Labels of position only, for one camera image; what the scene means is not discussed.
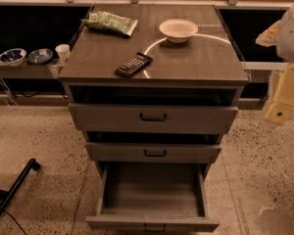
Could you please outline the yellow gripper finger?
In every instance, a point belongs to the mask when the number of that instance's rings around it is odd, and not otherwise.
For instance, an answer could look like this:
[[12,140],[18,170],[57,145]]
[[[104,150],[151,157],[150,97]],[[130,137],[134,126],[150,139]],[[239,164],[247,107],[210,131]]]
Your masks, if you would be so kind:
[[261,33],[256,38],[256,43],[264,47],[270,47],[276,45],[278,30],[280,26],[280,21],[273,23],[268,29]]
[[265,119],[274,124],[283,124],[294,115],[294,65],[278,74],[278,81],[273,90],[265,113]]

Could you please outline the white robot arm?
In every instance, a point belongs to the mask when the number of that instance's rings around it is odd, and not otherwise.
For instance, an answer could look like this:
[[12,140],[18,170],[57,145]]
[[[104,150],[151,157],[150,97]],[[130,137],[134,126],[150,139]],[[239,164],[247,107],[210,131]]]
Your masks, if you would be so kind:
[[256,38],[256,43],[265,47],[275,46],[277,56],[289,63],[279,74],[265,113],[267,121],[283,124],[294,114],[294,4],[279,21]]

